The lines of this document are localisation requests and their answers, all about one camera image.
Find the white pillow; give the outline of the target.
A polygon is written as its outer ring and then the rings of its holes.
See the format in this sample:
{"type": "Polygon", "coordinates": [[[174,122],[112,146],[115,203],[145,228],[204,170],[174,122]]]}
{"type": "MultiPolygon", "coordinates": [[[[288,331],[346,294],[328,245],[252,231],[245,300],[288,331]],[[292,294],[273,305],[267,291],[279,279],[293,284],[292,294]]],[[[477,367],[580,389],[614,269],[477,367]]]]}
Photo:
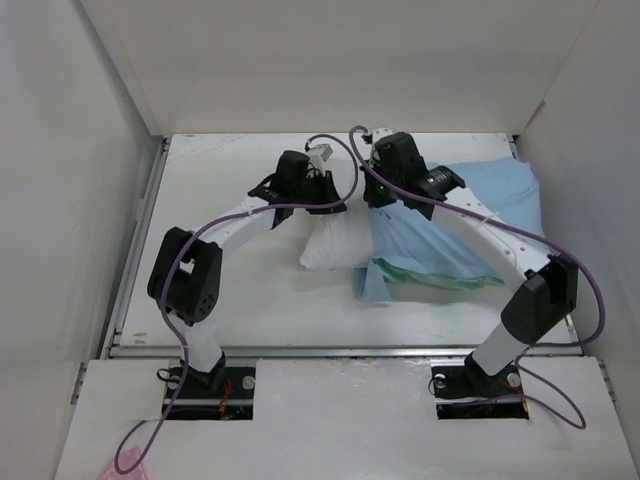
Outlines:
{"type": "Polygon", "coordinates": [[[363,199],[365,182],[358,172],[358,185],[346,201],[346,210],[322,216],[299,257],[307,270],[327,271],[364,267],[374,254],[369,208],[363,199]]]}

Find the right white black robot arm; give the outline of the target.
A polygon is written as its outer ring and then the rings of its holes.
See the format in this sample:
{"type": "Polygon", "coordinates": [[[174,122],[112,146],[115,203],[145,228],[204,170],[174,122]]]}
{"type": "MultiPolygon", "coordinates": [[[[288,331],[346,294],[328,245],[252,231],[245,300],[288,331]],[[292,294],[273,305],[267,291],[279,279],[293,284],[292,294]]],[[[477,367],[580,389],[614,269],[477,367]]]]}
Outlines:
{"type": "Polygon", "coordinates": [[[573,311],[578,267],[504,224],[455,171],[428,168],[410,134],[379,128],[365,131],[362,139],[370,147],[363,162],[368,206],[400,202],[419,212],[480,256],[512,293],[499,324],[461,369],[466,387],[482,396],[520,354],[573,311]]]}

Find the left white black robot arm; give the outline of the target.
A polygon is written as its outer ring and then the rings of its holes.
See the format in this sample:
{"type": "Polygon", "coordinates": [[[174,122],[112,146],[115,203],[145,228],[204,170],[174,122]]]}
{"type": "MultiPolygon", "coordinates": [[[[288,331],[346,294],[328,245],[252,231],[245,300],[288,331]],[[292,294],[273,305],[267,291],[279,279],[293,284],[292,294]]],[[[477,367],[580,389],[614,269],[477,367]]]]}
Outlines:
{"type": "Polygon", "coordinates": [[[305,152],[286,150],[275,172],[234,209],[193,231],[173,227],[164,235],[147,294],[181,345],[179,374],[198,394],[213,396],[224,382],[225,354],[207,320],[218,301],[223,260],[277,228],[296,209],[312,215],[344,212],[332,173],[324,168],[331,155],[327,144],[305,152]]]}

